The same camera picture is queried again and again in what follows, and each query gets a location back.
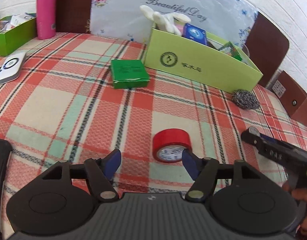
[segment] handheld device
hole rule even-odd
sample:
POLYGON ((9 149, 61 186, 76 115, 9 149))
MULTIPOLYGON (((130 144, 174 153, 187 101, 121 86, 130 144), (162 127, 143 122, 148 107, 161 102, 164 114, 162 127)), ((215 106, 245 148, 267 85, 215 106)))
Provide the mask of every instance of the handheld device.
POLYGON ((290 143, 260 133, 255 127, 242 132, 241 139, 255 146, 260 155, 286 169, 292 189, 307 187, 307 152, 290 143))
POLYGON ((18 78, 25 60, 26 52, 9 55, 0 68, 0 85, 18 78))

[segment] human hand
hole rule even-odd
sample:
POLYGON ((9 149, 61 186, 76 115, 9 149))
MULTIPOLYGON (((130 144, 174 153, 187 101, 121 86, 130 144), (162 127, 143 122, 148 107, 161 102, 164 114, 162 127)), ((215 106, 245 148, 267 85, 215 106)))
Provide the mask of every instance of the human hand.
MULTIPOLYGON (((307 188, 297 188, 297 189, 292 190, 290 188, 288 181, 287 181, 283 184, 282 189, 285 190, 285 191, 291 192, 291 195, 294 199, 303 200, 303 201, 307 202, 307 188)), ((300 233, 302 235, 307 235, 307 216, 303 220, 303 222, 301 223, 300 226, 301 226, 300 233)))

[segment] screw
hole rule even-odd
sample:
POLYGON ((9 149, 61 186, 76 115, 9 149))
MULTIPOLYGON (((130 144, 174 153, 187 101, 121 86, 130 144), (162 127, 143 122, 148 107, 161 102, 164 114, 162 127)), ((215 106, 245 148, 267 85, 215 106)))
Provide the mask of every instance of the screw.
POLYGON ((100 193, 100 197, 103 199, 112 199, 116 196, 116 193, 113 191, 104 191, 100 193))
POLYGON ((202 198, 203 192, 200 190, 192 190, 188 192, 188 196, 191 198, 202 198))

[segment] brown headboard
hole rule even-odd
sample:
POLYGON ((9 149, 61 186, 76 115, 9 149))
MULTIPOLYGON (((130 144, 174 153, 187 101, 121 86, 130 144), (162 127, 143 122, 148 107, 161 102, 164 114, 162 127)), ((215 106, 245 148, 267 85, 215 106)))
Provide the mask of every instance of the brown headboard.
POLYGON ((91 0, 57 0, 57 32, 89 33, 91 0))
POLYGON ((289 49, 289 40, 261 13, 247 38, 250 59, 263 73, 259 85, 265 87, 289 49))

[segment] white plush toy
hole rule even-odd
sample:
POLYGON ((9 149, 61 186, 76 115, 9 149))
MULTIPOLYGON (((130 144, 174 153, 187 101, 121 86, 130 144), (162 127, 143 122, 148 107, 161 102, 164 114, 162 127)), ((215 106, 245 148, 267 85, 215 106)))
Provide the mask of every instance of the white plush toy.
POLYGON ((149 6, 141 5, 140 10, 144 14, 144 16, 154 21, 159 28, 159 30, 172 33, 178 36, 181 36, 180 30, 175 26, 175 19, 182 23, 190 23, 191 19, 182 13, 167 13, 161 14, 159 12, 154 12, 149 6))

